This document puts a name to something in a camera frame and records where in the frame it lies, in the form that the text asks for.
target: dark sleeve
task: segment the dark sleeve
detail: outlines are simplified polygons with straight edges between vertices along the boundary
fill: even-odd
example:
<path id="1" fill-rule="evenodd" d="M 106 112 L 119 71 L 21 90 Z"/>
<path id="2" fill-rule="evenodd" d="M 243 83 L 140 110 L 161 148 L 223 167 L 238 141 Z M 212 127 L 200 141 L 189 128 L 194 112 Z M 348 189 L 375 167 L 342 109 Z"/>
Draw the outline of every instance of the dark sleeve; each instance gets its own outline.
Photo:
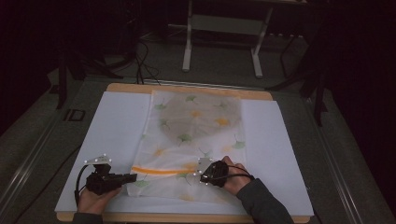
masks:
<path id="1" fill-rule="evenodd" d="M 102 216 L 90 213 L 75 213 L 72 224 L 103 224 Z"/>
<path id="2" fill-rule="evenodd" d="M 294 223 L 285 206 L 280 203 L 260 181 L 255 179 L 236 194 L 255 222 L 261 224 Z"/>

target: printed pattern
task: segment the printed pattern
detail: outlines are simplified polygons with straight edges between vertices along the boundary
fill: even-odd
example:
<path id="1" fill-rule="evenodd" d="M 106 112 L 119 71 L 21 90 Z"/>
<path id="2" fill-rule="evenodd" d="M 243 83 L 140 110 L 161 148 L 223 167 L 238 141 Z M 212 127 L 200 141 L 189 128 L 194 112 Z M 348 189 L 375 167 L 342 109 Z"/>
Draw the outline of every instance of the printed pattern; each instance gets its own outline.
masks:
<path id="1" fill-rule="evenodd" d="M 246 162 L 240 100 L 206 93 L 154 91 L 128 186 L 132 196 L 235 203 L 223 189 L 199 183 L 198 158 Z"/>

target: cable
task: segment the cable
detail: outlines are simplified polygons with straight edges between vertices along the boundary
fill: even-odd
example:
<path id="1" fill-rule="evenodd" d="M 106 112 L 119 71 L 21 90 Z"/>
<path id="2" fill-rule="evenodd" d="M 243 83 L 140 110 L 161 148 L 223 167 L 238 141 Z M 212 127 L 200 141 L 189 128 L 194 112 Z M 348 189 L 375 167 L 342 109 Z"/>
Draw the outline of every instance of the cable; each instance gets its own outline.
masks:
<path id="1" fill-rule="evenodd" d="M 245 177 L 250 178 L 251 180 L 255 179 L 253 175 L 235 174 L 235 175 L 224 175 L 224 176 L 221 176 L 221 177 L 210 178 L 210 180 L 220 180 L 220 179 L 229 178 L 229 177 L 235 177 L 235 176 L 245 176 Z"/>
<path id="2" fill-rule="evenodd" d="M 240 167 L 237 167 L 237 166 L 234 166 L 234 165 L 228 165 L 228 167 L 233 167 L 233 168 L 236 168 L 236 169 L 239 169 L 239 170 L 242 170 L 242 171 L 245 171 L 248 175 L 250 175 L 250 173 L 247 171 L 247 170 L 245 170 L 245 169 L 242 169 L 242 168 L 240 168 Z"/>
<path id="3" fill-rule="evenodd" d="M 158 69 L 155 68 L 155 67 L 149 66 L 149 65 L 147 65 L 147 64 L 145 64 L 145 63 L 143 63 L 142 65 L 145 67 L 146 71 L 149 73 L 149 77 L 152 77 L 153 79 L 155 79 L 155 80 L 157 81 L 158 85 L 161 86 L 160 81 L 156 78 L 156 76 L 158 76 L 158 75 L 160 74 L 160 70 L 158 70 Z M 154 69 L 157 73 L 156 73 L 155 75 L 153 75 L 153 74 L 149 71 L 149 68 Z"/>
<path id="4" fill-rule="evenodd" d="M 40 192 L 38 192 L 38 194 L 35 196 L 35 198 L 28 204 L 26 205 L 26 207 L 20 212 L 20 214 L 17 216 L 17 218 L 15 219 L 15 221 L 13 223 L 17 223 L 20 218 L 24 215 L 24 213 L 29 210 L 29 208 L 33 205 L 33 203 L 35 203 L 35 201 L 41 196 L 41 194 L 44 192 L 44 190 L 50 185 L 50 183 L 52 182 L 53 178 L 55 178 L 55 176 L 59 173 L 59 171 L 61 171 L 62 167 L 64 166 L 64 164 L 81 148 L 81 145 L 79 145 L 78 147 L 76 147 L 68 156 L 67 158 L 61 163 L 61 165 L 58 167 L 58 169 L 55 171 L 55 173 L 52 175 L 52 177 L 50 178 L 50 180 L 47 182 L 47 184 L 44 186 L 44 188 L 42 190 L 40 190 Z"/>
<path id="5" fill-rule="evenodd" d="M 75 200 L 76 200 L 76 205 L 78 205 L 78 201 L 79 201 L 79 193 L 84 189 L 78 189 L 79 188 L 79 180 L 81 179 L 82 173 L 84 172 L 85 168 L 87 168 L 88 165 L 84 165 L 81 170 L 79 171 L 78 177 L 77 177 L 77 181 L 76 181 L 76 189 L 75 189 Z"/>
<path id="6" fill-rule="evenodd" d="M 140 80 L 142 81 L 142 85 L 144 85 L 145 81 L 144 81 L 143 75 L 142 75 L 142 63 L 139 62 L 139 57 L 136 57 L 136 62 L 137 62 L 137 71 L 136 71 L 137 84 L 139 84 L 139 78 L 140 78 Z"/>
<path id="7" fill-rule="evenodd" d="M 180 30 L 178 30 L 178 31 L 175 31 L 175 32 L 173 32 L 172 34 L 168 35 L 167 37 L 171 37 L 171 36 L 174 36 L 174 35 L 178 35 L 178 34 L 184 32 L 184 31 L 187 31 L 187 28 L 183 28 L 183 29 L 180 29 Z M 144 34 L 144 35 L 141 35 L 141 36 L 139 37 L 139 39 L 145 40 L 145 41 L 149 41 L 149 42 L 159 42 L 159 41 L 163 41 L 163 39 L 160 38 L 160 37 L 158 37 L 158 36 L 154 36 L 154 37 L 156 37 L 156 38 L 148 38 L 150 35 L 154 35 L 154 32 L 151 31 L 151 32 L 148 32 L 148 33 L 146 33 L 146 34 Z"/>
<path id="8" fill-rule="evenodd" d="M 141 45 L 143 45 L 143 46 L 146 48 L 146 54 L 145 54 L 145 56 L 144 56 L 143 59 L 142 59 L 142 63 L 143 63 L 143 62 L 146 60 L 146 58 L 148 57 L 148 54 L 149 54 L 149 46 L 148 46 L 147 44 L 143 43 L 142 41 L 139 41 L 138 43 L 141 44 Z"/>

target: metal frame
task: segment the metal frame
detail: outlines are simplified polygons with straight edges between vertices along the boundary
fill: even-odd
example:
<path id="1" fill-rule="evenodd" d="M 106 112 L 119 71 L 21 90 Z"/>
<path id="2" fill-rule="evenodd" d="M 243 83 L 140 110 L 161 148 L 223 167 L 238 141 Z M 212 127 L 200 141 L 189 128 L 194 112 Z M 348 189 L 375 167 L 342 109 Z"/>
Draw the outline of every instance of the metal frame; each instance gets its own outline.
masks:
<path id="1" fill-rule="evenodd" d="M 182 66 L 183 72 L 190 71 L 192 46 L 191 32 L 192 29 L 196 29 L 243 35 L 257 35 L 258 41 L 255 47 L 251 49 L 251 58 L 253 61 L 254 73 L 256 78 L 262 78 L 262 67 L 260 64 L 259 51 L 262 47 L 262 41 L 264 40 L 272 12 L 273 8 L 269 7 L 266 12 L 264 21 L 197 15 L 192 13 L 192 0 L 189 0 L 189 15 L 187 18 L 187 43 L 184 50 L 184 59 Z"/>

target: white sheet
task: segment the white sheet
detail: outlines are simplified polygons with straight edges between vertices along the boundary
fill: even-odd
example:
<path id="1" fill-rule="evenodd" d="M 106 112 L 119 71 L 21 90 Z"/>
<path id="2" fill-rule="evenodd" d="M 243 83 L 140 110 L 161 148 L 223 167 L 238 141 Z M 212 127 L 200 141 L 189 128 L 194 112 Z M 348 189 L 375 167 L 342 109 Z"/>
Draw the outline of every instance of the white sheet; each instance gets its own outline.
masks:
<path id="1" fill-rule="evenodd" d="M 105 92 L 85 141 L 55 208 L 74 212 L 73 190 L 85 160 L 104 153 L 113 162 L 111 173 L 128 174 L 149 111 L 148 94 Z M 290 140 L 274 101 L 242 100 L 242 119 L 247 139 L 247 168 L 288 209 L 292 216 L 313 216 Z M 82 177 L 92 171 L 88 167 Z M 244 215 L 242 205 L 190 203 L 177 199 L 130 197 L 126 189 L 110 202 L 107 212 Z"/>

